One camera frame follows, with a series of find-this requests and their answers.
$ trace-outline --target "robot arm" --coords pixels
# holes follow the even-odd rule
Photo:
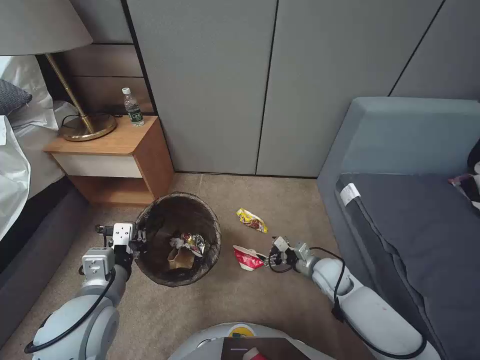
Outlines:
[[[105,235],[105,227],[99,230]],[[119,326],[116,307],[132,273],[135,223],[116,223],[110,233],[111,247],[92,247],[82,257],[85,281],[75,298],[45,319],[26,346],[33,360],[105,359]]]
[[[346,322],[377,359],[440,360],[434,347],[375,291],[363,286],[342,260],[319,259],[307,244],[292,248],[282,237],[273,244],[285,254],[286,264],[311,278],[332,301],[333,315]]]

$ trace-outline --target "bottle label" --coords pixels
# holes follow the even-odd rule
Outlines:
[[[132,123],[139,123],[141,122],[144,117],[142,116],[142,112],[140,111],[140,109],[138,110],[135,110],[135,111],[129,111],[128,112],[128,116],[130,117],[130,121]]]

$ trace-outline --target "carpet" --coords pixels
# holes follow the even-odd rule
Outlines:
[[[339,360],[372,359],[350,329],[331,315],[331,304],[304,276],[268,268],[249,272],[238,265],[232,246],[267,254],[272,236],[306,242],[338,253],[329,219],[313,179],[176,174],[172,191],[198,195],[218,216],[221,253],[200,281],[168,288],[148,279],[133,263],[118,310],[120,325],[108,359],[167,359],[192,333],[225,322],[269,326]],[[261,217],[268,234],[240,223],[240,207]],[[0,350],[1,359],[31,359],[23,353],[41,322],[75,296],[83,277],[82,255],[101,246],[95,224],[134,221],[141,208],[92,206],[83,231],[23,322]]]

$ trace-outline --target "gray wall panel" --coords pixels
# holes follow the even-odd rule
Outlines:
[[[480,1],[447,0],[392,96],[480,98]]]
[[[441,0],[280,0],[257,174],[318,176],[352,99],[386,96]]]
[[[176,170],[254,174],[275,0],[128,0]]]
[[[95,43],[131,43],[120,0],[70,0]]]

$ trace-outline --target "trash can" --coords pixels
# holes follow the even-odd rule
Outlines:
[[[220,225],[212,209],[198,196],[173,192],[147,206],[136,219],[137,229],[145,229],[146,243],[135,260],[140,270],[157,284],[178,287],[205,276],[220,256]],[[205,240],[202,257],[191,268],[170,269],[170,240],[176,233],[198,234]]]

